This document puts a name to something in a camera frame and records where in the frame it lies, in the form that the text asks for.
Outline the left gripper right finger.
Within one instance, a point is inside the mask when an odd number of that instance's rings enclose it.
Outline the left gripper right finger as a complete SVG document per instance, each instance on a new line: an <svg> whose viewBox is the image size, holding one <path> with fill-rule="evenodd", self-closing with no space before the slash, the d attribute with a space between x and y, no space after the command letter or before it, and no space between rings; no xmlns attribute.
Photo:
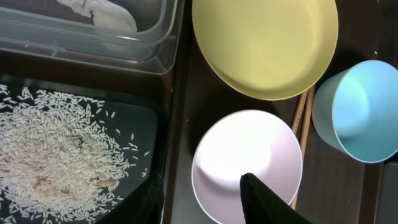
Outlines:
<svg viewBox="0 0 398 224"><path fill-rule="evenodd" d="M312 224L252 173L241 176L240 197L246 224Z"/></svg>

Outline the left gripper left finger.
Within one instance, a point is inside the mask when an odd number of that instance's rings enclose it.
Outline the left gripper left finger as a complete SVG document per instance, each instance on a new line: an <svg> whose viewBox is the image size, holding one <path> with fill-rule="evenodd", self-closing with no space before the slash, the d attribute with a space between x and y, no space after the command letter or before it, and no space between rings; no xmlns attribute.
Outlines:
<svg viewBox="0 0 398 224"><path fill-rule="evenodd" d="M160 224L163 207L163 178L150 178L97 224Z"/></svg>

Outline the white bowl with residue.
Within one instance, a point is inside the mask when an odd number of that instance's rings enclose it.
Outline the white bowl with residue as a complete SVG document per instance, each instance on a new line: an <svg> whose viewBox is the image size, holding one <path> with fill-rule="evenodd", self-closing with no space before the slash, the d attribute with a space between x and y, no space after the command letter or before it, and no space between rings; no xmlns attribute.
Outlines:
<svg viewBox="0 0 398 224"><path fill-rule="evenodd" d="M243 110L217 121L198 143L192 187L198 204L214 222L244 223L242 175L254 174L291 204L302 172L301 147L289 125L266 111Z"/></svg>

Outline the wooden chopstick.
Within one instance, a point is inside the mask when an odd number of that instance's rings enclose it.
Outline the wooden chopstick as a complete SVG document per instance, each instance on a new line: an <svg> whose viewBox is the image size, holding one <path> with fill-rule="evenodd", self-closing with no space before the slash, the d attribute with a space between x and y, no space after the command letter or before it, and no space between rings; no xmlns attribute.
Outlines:
<svg viewBox="0 0 398 224"><path fill-rule="evenodd" d="M302 117L302 113L303 113L303 109L305 107L305 102L307 100L307 96L308 96L308 90L303 92L298 99L298 103L295 109L295 113L294 113L294 118L291 124L291 129L292 131L296 134L299 124L300 124L300 120Z"/></svg>
<svg viewBox="0 0 398 224"><path fill-rule="evenodd" d="M302 158L304 158L304 156L305 156L305 150L306 150L306 146L307 146L308 133L309 133L310 122L311 122L311 117L312 117L314 94L315 94L315 85L313 85L312 87L310 87L308 89L308 96L307 96L307 100L305 102L305 107L303 109L303 113L302 113L302 117L301 117L302 126L301 126L299 142L300 142L300 147L301 147L301 152L302 152Z"/></svg>

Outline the light blue bowl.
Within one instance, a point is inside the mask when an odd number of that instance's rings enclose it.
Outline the light blue bowl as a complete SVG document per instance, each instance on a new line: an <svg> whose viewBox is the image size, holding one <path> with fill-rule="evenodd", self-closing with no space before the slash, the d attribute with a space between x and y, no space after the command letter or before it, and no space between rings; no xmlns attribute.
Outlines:
<svg viewBox="0 0 398 224"><path fill-rule="evenodd" d="M363 61L327 79L313 100L312 121L330 146L360 162L397 152L397 69Z"/></svg>

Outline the yellow plate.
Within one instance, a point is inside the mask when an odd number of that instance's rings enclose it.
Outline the yellow plate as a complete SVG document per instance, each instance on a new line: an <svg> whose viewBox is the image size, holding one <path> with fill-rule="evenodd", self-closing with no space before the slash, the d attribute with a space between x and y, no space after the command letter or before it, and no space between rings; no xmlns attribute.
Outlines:
<svg viewBox="0 0 398 224"><path fill-rule="evenodd" d="M284 100L313 86L338 39L335 0L193 0L195 37L231 88Z"/></svg>

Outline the white tissue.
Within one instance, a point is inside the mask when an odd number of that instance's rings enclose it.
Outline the white tissue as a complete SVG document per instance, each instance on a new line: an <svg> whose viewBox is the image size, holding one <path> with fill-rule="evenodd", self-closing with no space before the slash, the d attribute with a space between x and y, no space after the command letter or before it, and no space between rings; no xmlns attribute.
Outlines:
<svg viewBox="0 0 398 224"><path fill-rule="evenodd" d="M109 29L137 32L136 21L128 10L109 0L57 0L74 13L93 19L94 25Z"/></svg>

